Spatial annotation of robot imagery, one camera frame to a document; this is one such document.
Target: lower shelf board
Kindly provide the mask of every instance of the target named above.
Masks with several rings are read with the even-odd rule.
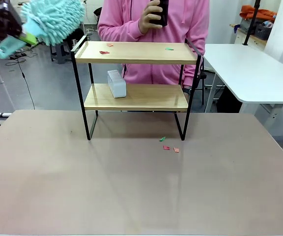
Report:
[[[188,103],[180,85],[126,85],[126,97],[114,98],[108,84],[93,84],[86,110],[186,112]]]

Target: sleeve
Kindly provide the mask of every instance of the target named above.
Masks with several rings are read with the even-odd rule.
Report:
[[[192,41],[198,51],[204,55],[206,38],[208,36],[209,27],[209,0],[198,0],[197,6],[191,22],[190,30],[186,37]],[[184,83],[185,86],[192,86],[195,72],[195,65],[186,65],[184,67]]]
[[[98,24],[98,34],[102,41],[136,42],[142,36],[138,26],[139,21],[124,23],[123,1],[104,0]]]

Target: wristwatch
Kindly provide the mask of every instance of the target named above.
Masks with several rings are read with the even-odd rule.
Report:
[[[190,95],[192,92],[192,88],[183,88],[182,90],[184,93],[187,93],[188,95]]]

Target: black stand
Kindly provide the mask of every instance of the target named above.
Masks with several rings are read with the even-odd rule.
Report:
[[[84,124],[85,124],[86,135],[87,135],[87,139],[91,140],[92,134],[93,134],[93,130],[95,128],[95,125],[96,125],[96,122],[97,122],[97,118],[98,118],[98,111],[95,112],[96,116],[95,116],[95,118],[93,120],[93,123],[91,125],[91,129],[89,131],[89,127],[88,127],[88,123],[87,123],[87,117],[86,117],[86,112],[85,112],[85,106],[84,106],[84,100],[83,100],[83,93],[82,93],[82,89],[81,89],[81,84],[80,84],[80,80],[79,80],[79,74],[78,74],[78,70],[77,70],[77,64],[76,64],[76,60],[75,60],[75,51],[85,41],[86,41],[86,36],[82,37],[81,40],[77,43],[77,45],[72,49],[72,51],[71,51],[71,58],[72,58],[72,63],[73,63],[73,68],[74,68],[74,73],[75,73],[75,79],[76,79],[76,85],[77,85],[77,90],[78,90],[79,101],[80,101],[81,109],[82,109],[82,113],[83,113],[83,119],[84,119]],[[195,68],[194,77],[193,77],[192,89],[191,89],[190,94],[189,94],[190,95],[190,100],[189,100],[189,106],[188,106],[187,112],[186,112],[186,118],[185,118],[185,124],[184,124],[184,129],[183,130],[181,128],[181,125],[180,125],[180,122],[179,122],[179,119],[178,119],[178,116],[177,116],[177,112],[174,112],[174,117],[175,117],[175,120],[176,120],[177,128],[178,128],[179,133],[180,133],[181,140],[185,140],[185,137],[186,137],[186,131],[187,131],[188,123],[189,123],[191,107],[192,107],[193,97],[194,97],[195,88],[196,88],[195,85],[199,82],[198,81],[198,79],[199,79],[198,78],[198,73],[199,73],[199,68],[200,68],[200,62],[202,60],[201,53],[193,45],[193,43],[191,41],[188,41],[187,39],[185,40],[185,43],[189,44],[191,46],[191,48],[193,48],[193,50],[196,52],[196,54],[197,54],[197,61],[196,61],[196,68]],[[90,81],[91,81],[91,84],[94,84],[91,63],[89,63],[88,66],[89,66]],[[178,83],[179,85],[182,84],[183,70],[184,70],[184,65],[181,65],[180,77],[179,77],[179,83]]]
[[[260,7],[260,0],[256,0],[255,5],[254,5],[254,8],[255,8],[254,16],[252,18],[249,31],[248,31],[248,33],[246,35],[245,42],[243,43],[243,45],[245,45],[245,46],[248,45],[248,42],[249,42],[249,39],[250,39],[250,36],[251,36],[251,31],[252,31],[253,25],[255,23],[259,7]]]

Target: gray floor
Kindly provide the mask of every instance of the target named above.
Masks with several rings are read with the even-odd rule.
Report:
[[[97,33],[91,40],[99,40]],[[79,110],[79,99],[75,83],[72,62],[65,64],[51,62],[50,49],[47,46],[38,46],[33,50],[38,53],[32,58],[25,57],[27,61],[21,63],[21,68],[26,76],[31,95],[36,109],[44,110]],[[6,66],[9,60],[0,59],[0,74],[9,91],[10,97],[18,109],[33,109],[26,83],[21,75],[18,65]],[[107,71],[118,69],[118,64],[93,64],[93,75],[96,83],[107,83]],[[88,66],[78,64],[83,97],[90,88]],[[208,76],[207,84],[212,83],[213,75]],[[193,112],[203,112],[205,106],[201,102],[201,91],[197,91],[192,106]],[[205,91],[205,104],[208,91]],[[0,85],[0,111],[12,112],[7,96]]]

